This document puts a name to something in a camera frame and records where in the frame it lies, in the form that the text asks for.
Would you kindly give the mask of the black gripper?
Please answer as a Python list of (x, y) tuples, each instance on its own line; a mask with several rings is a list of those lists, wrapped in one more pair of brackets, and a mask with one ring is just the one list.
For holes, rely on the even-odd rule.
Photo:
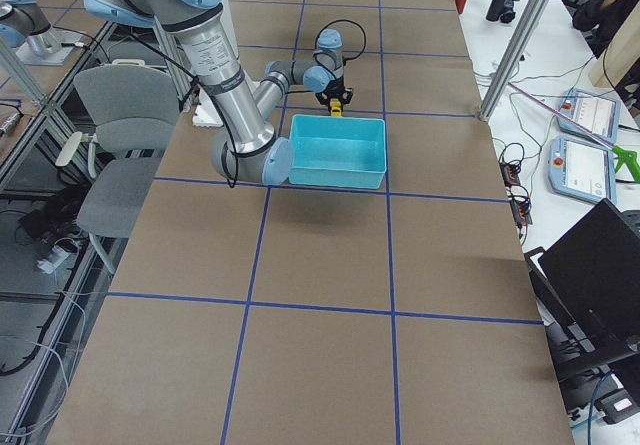
[(353, 98), (354, 91), (351, 87), (342, 85), (328, 87), (322, 92), (316, 93), (318, 102), (325, 107), (331, 107), (332, 103), (338, 102), (341, 107), (348, 105)]

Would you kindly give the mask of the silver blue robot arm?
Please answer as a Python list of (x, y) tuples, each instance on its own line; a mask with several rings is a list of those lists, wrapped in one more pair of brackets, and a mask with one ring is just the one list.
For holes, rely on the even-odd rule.
[(223, 1), (83, 0), (90, 13), (105, 20), (146, 28), (159, 24), (175, 37), (222, 122), (211, 152), (215, 170), (230, 186), (238, 180), (279, 185), (289, 176), (294, 151), (268, 118), (296, 85), (326, 106), (350, 102), (342, 39), (336, 30), (322, 30), (312, 59), (272, 62), (251, 86), (223, 25)]
[(1, 0), (1, 38), (27, 65), (62, 66), (73, 43), (64, 41), (36, 0)]

